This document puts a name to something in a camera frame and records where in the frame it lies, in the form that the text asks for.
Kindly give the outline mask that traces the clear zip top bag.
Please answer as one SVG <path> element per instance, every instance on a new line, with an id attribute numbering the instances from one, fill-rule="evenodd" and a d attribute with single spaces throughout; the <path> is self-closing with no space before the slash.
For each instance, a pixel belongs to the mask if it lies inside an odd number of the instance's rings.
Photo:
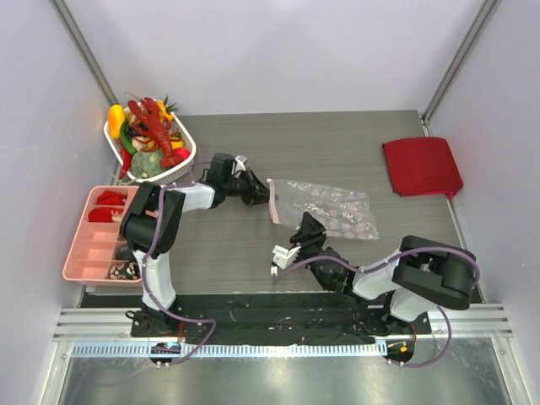
<path id="1" fill-rule="evenodd" d="M 309 213 L 332 237 L 379 238 L 370 198 L 365 192 L 285 179 L 268 179 L 267 184 L 269 213 L 275 224 L 296 229 L 303 214 Z"/>

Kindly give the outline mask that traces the red plastic lobster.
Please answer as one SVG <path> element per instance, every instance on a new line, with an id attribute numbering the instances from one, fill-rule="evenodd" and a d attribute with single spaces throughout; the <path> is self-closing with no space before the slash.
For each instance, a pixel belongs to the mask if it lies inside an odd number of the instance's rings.
<path id="1" fill-rule="evenodd" d="M 164 157 L 160 164 L 163 168 L 169 169 L 183 162 L 172 147 L 172 143 L 178 140 L 176 136 L 178 132 L 171 132 L 171 123 L 162 122 L 159 119 L 159 109 L 155 99 L 144 97 L 138 101 L 129 100 L 127 108 L 143 125 L 143 136 L 139 136 L 145 138 L 142 143 L 155 141 L 157 149 L 162 151 Z"/>

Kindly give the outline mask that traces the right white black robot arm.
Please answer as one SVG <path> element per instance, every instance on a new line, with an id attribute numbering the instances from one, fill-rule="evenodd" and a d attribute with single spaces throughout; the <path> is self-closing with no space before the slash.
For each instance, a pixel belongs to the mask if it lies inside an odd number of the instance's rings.
<path id="1" fill-rule="evenodd" d="M 273 259 L 273 276 L 308 269 L 324 290 L 353 303 L 354 325 L 365 334 L 412 332 L 435 307 L 464 311 L 471 304 L 479 268 L 469 251 L 408 235 L 389 256 L 355 266 L 326 241 L 325 226 L 304 213 L 284 257 Z"/>

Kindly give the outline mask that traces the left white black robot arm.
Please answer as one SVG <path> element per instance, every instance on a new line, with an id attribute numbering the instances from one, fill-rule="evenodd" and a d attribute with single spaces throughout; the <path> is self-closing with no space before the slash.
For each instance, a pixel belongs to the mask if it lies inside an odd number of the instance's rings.
<path id="1" fill-rule="evenodd" d="M 141 309 L 129 315 L 136 332 L 168 337 L 186 321 L 178 312 L 170 270 L 170 250 L 182 214 L 216 208 L 228 197 L 238 197 L 248 207 L 269 202 L 268 187 L 246 162 L 241 155 L 217 153 L 198 181 L 187 185 L 145 181 L 139 185 L 120 227 L 143 286 Z"/>

